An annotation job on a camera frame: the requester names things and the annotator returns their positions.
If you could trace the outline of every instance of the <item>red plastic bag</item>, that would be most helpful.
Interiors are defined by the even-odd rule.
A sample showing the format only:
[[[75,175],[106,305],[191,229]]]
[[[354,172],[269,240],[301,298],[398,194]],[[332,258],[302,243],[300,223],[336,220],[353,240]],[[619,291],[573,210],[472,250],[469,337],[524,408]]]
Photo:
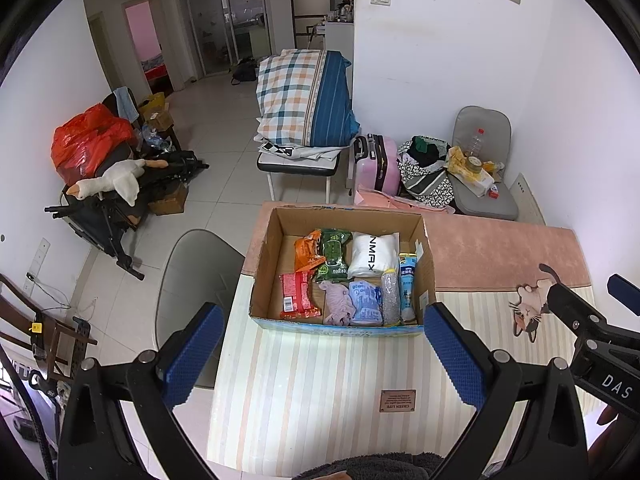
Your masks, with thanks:
[[[114,117],[100,103],[56,128],[51,160],[66,184],[72,186],[83,178],[93,178],[98,166],[121,142],[137,144],[131,124]]]

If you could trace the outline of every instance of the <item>person's hand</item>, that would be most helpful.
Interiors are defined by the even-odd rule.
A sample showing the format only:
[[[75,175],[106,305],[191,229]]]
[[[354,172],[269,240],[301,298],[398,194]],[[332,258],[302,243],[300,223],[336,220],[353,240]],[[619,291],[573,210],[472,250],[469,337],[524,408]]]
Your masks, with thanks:
[[[595,440],[588,451],[589,457],[589,465],[593,465],[596,462],[599,455],[602,453],[602,450],[606,448],[607,441],[609,440],[614,428],[616,426],[616,420],[614,420],[618,416],[618,412],[614,410],[611,406],[607,406],[602,413],[598,417],[598,426],[604,426],[605,424],[611,424],[609,427],[604,430],[600,436]]]

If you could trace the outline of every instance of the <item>black bag on floor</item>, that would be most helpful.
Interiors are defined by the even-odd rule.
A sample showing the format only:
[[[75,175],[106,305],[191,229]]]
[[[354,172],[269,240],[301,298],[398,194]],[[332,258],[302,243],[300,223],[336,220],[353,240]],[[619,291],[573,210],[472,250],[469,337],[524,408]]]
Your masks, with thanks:
[[[258,79],[258,76],[255,75],[256,68],[258,68],[258,63],[253,57],[241,59],[231,77],[231,84],[235,86],[244,81],[255,81]]]

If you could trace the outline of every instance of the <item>cardboard box on floor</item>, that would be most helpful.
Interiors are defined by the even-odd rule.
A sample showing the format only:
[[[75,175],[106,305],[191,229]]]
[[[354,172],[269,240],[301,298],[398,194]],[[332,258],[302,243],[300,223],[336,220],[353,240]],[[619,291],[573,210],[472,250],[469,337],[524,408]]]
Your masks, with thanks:
[[[382,236],[400,233],[401,252],[417,252],[420,258],[415,268],[414,309],[418,325],[396,327],[357,327],[324,325],[324,291],[311,286],[311,298],[322,311],[322,317],[281,320],[282,284],[280,275],[294,271],[294,242],[314,229],[336,228]],[[347,263],[351,261],[351,241],[346,248]],[[380,284],[379,280],[367,280]],[[422,216],[396,210],[333,208],[330,206],[283,205],[271,210],[264,238],[260,245],[254,290],[249,315],[261,327],[288,332],[354,335],[398,336],[417,335],[422,328],[422,310],[435,298],[433,258]]]
[[[166,194],[149,202],[149,209],[156,216],[174,215],[184,213],[184,202],[187,200],[189,189],[179,180],[172,182],[166,190]]]
[[[174,125],[174,118],[164,108],[153,107],[143,115],[149,127],[155,128],[158,132],[165,132]]]

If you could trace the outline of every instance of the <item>grey chair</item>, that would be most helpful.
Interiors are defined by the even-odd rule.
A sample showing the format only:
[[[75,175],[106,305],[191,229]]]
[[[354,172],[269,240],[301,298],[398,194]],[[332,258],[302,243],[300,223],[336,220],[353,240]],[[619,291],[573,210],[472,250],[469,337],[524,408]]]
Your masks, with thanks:
[[[222,238],[193,229],[175,243],[162,276],[156,311],[156,343],[160,348],[182,330],[206,302],[222,308],[225,329],[234,302],[244,256]],[[196,386],[213,388],[224,335],[207,360]]]
[[[496,110],[479,106],[462,108],[453,127],[452,145],[465,150],[478,128],[484,130],[480,159],[506,165],[511,146],[511,124],[505,114]],[[502,220],[515,220],[518,217],[518,205],[503,182],[496,184],[500,193],[498,198],[488,195],[478,198],[456,177],[449,175],[449,179],[456,205],[464,214]]]

